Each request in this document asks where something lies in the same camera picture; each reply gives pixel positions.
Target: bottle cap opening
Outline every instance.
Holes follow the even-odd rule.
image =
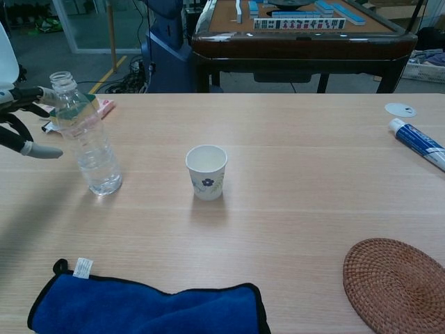
[[[77,88],[77,82],[73,80],[70,72],[56,72],[49,76],[53,89],[57,93],[65,93]]]

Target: round coaster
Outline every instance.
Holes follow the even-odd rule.
[[[417,115],[416,109],[403,103],[388,103],[385,110],[398,117],[414,117]]]
[[[445,269],[417,248],[391,239],[353,246],[343,286],[376,333],[445,333]]]

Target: table leg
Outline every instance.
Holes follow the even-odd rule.
[[[326,93],[328,80],[329,80],[329,73],[322,73],[320,75],[320,81],[318,82],[317,93]]]
[[[211,74],[211,84],[212,86],[221,86],[220,85],[220,72],[212,72]]]
[[[198,93],[210,93],[209,73],[204,66],[196,67],[196,85]]]
[[[394,62],[392,66],[386,69],[382,75],[382,81],[378,86],[377,93],[394,93],[405,69],[406,61],[405,59],[403,62]]]

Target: blue flower print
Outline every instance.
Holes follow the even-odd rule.
[[[211,179],[205,179],[205,180],[202,180],[202,184],[203,184],[204,186],[212,186],[214,182],[215,182],[215,181],[213,181],[213,180],[211,180]]]

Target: white chair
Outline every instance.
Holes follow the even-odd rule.
[[[8,35],[0,24],[0,87],[10,87],[19,77],[19,63],[15,58]]]

